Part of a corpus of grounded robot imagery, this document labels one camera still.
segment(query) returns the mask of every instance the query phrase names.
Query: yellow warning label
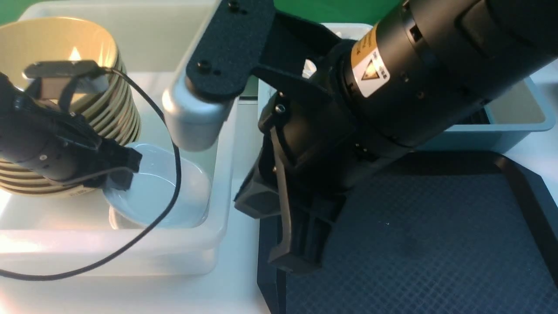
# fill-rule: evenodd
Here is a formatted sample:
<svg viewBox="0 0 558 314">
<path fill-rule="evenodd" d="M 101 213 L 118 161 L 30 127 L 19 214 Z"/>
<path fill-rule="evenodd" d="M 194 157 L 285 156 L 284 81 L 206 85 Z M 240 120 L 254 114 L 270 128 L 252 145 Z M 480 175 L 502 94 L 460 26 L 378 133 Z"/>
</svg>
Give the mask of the yellow warning label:
<svg viewBox="0 0 558 314">
<path fill-rule="evenodd" d="M 378 75 L 378 71 L 376 71 L 376 67 L 374 66 L 374 62 L 370 60 L 366 70 L 364 71 L 364 75 L 362 76 L 362 80 L 365 79 L 379 79 L 380 76 Z"/>
<path fill-rule="evenodd" d="M 377 47 L 376 26 L 374 26 L 374 28 L 353 46 L 353 51 L 350 56 L 350 63 L 353 68 L 361 63 Z"/>
<path fill-rule="evenodd" d="M 351 51 L 351 67 L 362 96 L 370 97 L 390 78 L 376 40 L 376 28 L 370 30 Z"/>
</svg>

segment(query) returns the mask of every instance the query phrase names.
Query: plastic bowl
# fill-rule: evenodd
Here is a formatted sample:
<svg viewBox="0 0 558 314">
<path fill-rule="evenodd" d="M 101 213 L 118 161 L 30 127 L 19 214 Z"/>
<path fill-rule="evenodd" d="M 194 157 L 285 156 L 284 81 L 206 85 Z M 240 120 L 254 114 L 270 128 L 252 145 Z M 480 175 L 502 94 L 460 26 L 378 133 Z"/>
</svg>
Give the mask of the plastic bowl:
<svg viewBox="0 0 558 314">
<path fill-rule="evenodd" d="M 142 154 L 139 173 L 134 175 L 128 191 L 107 188 L 103 193 L 110 210 L 138 226 L 147 226 L 167 207 L 174 192 L 174 154 L 151 144 L 131 143 L 126 146 Z M 180 194 L 159 227 L 192 228 L 201 224 L 206 215 L 211 182 L 199 166 L 184 158 L 181 160 Z"/>
</svg>

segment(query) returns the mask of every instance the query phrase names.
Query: black rubber mat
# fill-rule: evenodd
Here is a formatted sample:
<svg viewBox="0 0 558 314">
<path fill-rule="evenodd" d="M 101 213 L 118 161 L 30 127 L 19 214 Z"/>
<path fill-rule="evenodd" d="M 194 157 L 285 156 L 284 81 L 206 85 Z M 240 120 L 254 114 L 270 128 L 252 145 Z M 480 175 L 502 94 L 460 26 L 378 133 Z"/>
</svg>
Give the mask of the black rubber mat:
<svg viewBox="0 0 558 314">
<path fill-rule="evenodd" d="M 499 173 L 377 175 L 352 193 L 323 268 L 285 280 L 288 314 L 558 313 L 558 289 Z"/>
</svg>

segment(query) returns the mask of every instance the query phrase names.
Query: white table surface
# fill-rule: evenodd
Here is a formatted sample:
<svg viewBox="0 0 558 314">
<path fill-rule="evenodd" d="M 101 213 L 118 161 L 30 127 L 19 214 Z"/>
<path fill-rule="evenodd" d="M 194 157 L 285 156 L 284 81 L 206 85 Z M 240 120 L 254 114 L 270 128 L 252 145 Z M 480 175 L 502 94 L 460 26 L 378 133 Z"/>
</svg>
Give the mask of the white table surface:
<svg viewBox="0 0 558 314">
<path fill-rule="evenodd" d="M 533 76 L 558 114 L 558 66 Z M 558 127 L 531 134 L 506 154 L 539 173 L 558 200 Z M 233 194 L 240 181 L 233 182 Z M 219 263 L 196 277 L 78 277 L 28 283 L 0 279 L 7 313 L 269 313 L 256 286 L 258 222 L 231 209 Z"/>
</svg>

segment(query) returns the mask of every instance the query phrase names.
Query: black cable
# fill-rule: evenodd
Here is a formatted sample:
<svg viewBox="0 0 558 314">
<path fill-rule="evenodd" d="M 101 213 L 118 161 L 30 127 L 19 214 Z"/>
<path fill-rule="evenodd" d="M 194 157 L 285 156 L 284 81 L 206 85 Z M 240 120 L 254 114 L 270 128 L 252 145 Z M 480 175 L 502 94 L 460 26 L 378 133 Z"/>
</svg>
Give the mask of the black cable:
<svg viewBox="0 0 558 314">
<path fill-rule="evenodd" d="M 153 110 L 157 112 L 159 118 L 161 118 L 163 122 L 165 121 L 163 112 L 159 109 L 157 104 L 153 102 L 153 100 L 134 81 L 132 81 L 131 78 L 129 78 L 126 74 L 115 69 L 111 69 L 111 68 L 102 68 L 102 69 L 106 73 L 114 73 L 120 76 L 122 79 L 124 79 L 126 83 L 128 83 L 131 87 L 133 87 L 149 103 L 151 108 L 153 108 Z M 98 262 L 95 262 L 91 265 L 79 269 L 75 269 L 69 272 L 54 274 L 54 275 L 27 275 L 27 274 L 19 274 L 19 273 L 9 272 L 7 270 L 0 269 L 0 276 L 11 278 L 11 279 L 17 279 L 17 280 L 25 280 L 25 281 L 53 281 L 53 280 L 66 279 L 79 274 L 86 273 L 97 267 L 101 267 L 104 264 L 110 262 L 111 260 L 121 255 L 122 253 L 124 253 L 126 250 L 131 248 L 134 244 L 138 243 L 138 241 L 140 241 L 144 236 L 146 236 L 149 232 L 151 232 L 151 230 L 153 230 L 163 219 L 165 219 L 165 217 L 170 213 L 172 207 L 176 203 L 176 200 L 178 199 L 178 195 L 180 193 L 180 186 L 182 184 L 182 167 L 180 163 L 180 152 L 178 147 L 176 147 L 174 143 L 172 144 L 172 149 L 175 154 L 175 162 L 176 162 L 176 186 L 171 201 L 169 202 L 169 205 L 167 206 L 167 208 L 165 208 L 163 213 L 161 213 L 159 217 L 157 217 L 157 219 L 155 219 L 154 222 L 152 222 L 149 226 L 147 226 L 139 235 L 137 235 L 134 239 L 132 239 L 132 241 L 128 242 L 125 246 L 121 247 L 116 252 L 110 254 L 109 256 L 105 257 L 104 259 Z"/>
</svg>

